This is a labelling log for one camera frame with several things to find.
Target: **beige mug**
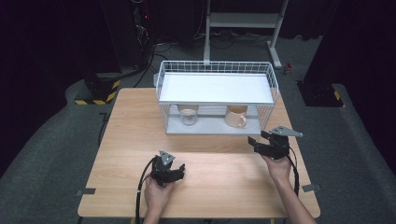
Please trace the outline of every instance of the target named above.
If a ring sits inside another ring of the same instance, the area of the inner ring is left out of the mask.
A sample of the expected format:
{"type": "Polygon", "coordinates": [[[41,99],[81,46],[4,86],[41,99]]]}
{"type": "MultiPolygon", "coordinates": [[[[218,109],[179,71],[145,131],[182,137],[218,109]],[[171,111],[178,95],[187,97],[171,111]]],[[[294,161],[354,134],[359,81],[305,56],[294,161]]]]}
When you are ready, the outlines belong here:
{"type": "Polygon", "coordinates": [[[235,128],[243,128],[247,125],[247,105],[227,105],[225,122],[235,128]]]}

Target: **wire rack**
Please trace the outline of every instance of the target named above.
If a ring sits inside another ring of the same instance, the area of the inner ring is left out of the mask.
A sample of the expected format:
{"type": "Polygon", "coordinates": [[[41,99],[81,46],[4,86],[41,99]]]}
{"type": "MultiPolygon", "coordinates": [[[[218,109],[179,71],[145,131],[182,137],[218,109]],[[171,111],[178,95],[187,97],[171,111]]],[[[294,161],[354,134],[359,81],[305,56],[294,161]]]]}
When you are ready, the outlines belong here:
{"type": "Polygon", "coordinates": [[[163,61],[156,88],[167,133],[260,134],[279,95],[266,62],[163,61]],[[199,105],[198,122],[183,126],[177,105],[199,105]],[[227,105],[247,105],[246,127],[223,122],[227,105]]]}

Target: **white stand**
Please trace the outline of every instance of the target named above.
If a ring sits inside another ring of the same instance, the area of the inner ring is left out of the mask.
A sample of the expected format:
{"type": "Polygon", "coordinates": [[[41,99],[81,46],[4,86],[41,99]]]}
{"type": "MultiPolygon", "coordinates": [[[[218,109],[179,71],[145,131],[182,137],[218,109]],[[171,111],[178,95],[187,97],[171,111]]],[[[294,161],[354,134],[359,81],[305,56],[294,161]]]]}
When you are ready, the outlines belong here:
{"type": "Polygon", "coordinates": [[[210,0],[207,0],[206,12],[206,31],[205,31],[205,50],[204,63],[210,62],[210,27],[244,27],[244,28],[272,28],[274,29],[273,38],[267,41],[268,49],[273,59],[274,67],[281,68],[282,64],[277,56],[275,44],[279,35],[279,30],[285,16],[286,7],[289,0],[283,0],[279,13],[211,13],[210,0]]]}

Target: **white shelf frame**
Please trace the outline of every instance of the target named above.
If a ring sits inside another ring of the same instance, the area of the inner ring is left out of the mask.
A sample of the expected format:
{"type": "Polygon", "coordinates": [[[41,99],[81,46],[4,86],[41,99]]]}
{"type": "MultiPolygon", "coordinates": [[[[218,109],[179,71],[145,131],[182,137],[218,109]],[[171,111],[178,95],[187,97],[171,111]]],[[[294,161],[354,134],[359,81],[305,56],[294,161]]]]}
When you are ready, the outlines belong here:
{"type": "Polygon", "coordinates": [[[163,61],[156,91],[166,133],[259,135],[279,90],[269,62],[163,61]],[[198,105],[198,121],[183,125],[177,105],[198,105]],[[247,125],[225,124],[227,105],[247,105],[247,125]]]}
{"type": "Polygon", "coordinates": [[[282,63],[275,49],[280,27],[289,0],[283,0],[279,13],[216,13],[210,11],[210,0],[207,0],[204,63],[210,63],[210,27],[272,28],[272,40],[267,41],[274,68],[281,68],[282,63]]]}

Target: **wrist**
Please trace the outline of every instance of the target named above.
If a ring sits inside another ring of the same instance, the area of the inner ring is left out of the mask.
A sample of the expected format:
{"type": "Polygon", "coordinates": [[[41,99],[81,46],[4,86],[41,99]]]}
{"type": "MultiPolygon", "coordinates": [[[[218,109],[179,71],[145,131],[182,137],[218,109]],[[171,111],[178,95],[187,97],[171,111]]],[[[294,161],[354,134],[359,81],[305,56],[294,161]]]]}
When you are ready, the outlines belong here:
{"type": "Polygon", "coordinates": [[[162,212],[162,209],[149,207],[145,216],[144,224],[157,224],[162,212]]]}
{"type": "Polygon", "coordinates": [[[274,178],[273,180],[277,188],[291,188],[291,183],[287,178],[274,178]]]}

